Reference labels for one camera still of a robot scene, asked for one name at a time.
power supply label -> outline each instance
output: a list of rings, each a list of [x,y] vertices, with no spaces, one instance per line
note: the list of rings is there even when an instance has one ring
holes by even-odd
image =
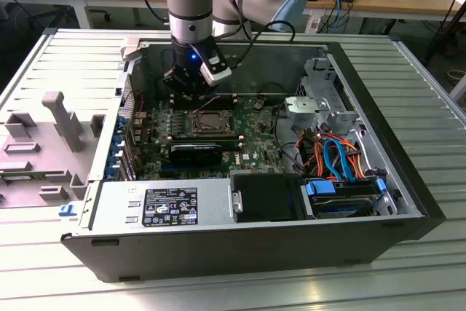
[[[147,189],[144,197],[145,227],[197,225],[197,188]]]

aluminum profile table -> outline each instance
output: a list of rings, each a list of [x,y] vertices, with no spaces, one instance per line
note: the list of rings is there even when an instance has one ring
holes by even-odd
[[[73,90],[68,106],[78,115],[105,113],[107,99],[121,84],[119,49],[129,36],[169,34],[59,30],[43,35],[0,97],[0,122],[10,111],[40,102],[47,84]],[[0,309],[463,310],[466,116],[402,43],[385,36],[312,38],[341,44],[446,214],[445,223],[370,265],[109,284],[60,244],[60,233],[77,219],[61,221],[58,207],[2,209]]]

blue cable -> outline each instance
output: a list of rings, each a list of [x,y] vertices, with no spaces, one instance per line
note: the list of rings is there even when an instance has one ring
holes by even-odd
[[[340,21],[341,1],[336,0],[336,4],[338,7],[338,12],[336,13],[336,20],[335,20],[335,23],[333,24],[332,32],[330,32],[331,34],[338,28],[338,22]]]
[[[347,157],[346,157],[346,154],[344,153],[344,148],[343,148],[343,145],[340,143],[340,141],[331,139],[325,142],[323,146],[323,159],[325,161],[325,165],[335,175],[338,181],[342,180],[340,173],[336,171],[334,167],[332,167],[332,162],[330,161],[330,156],[328,155],[328,153],[330,152],[330,146],[332,143],[336,144],[336,148],[338,149],[338,152],[340,153],[341,167],[343,168],[344,177],[347,178],[349,182],[356,181],[355,176],[352,174],[351,168],[348,166]]]

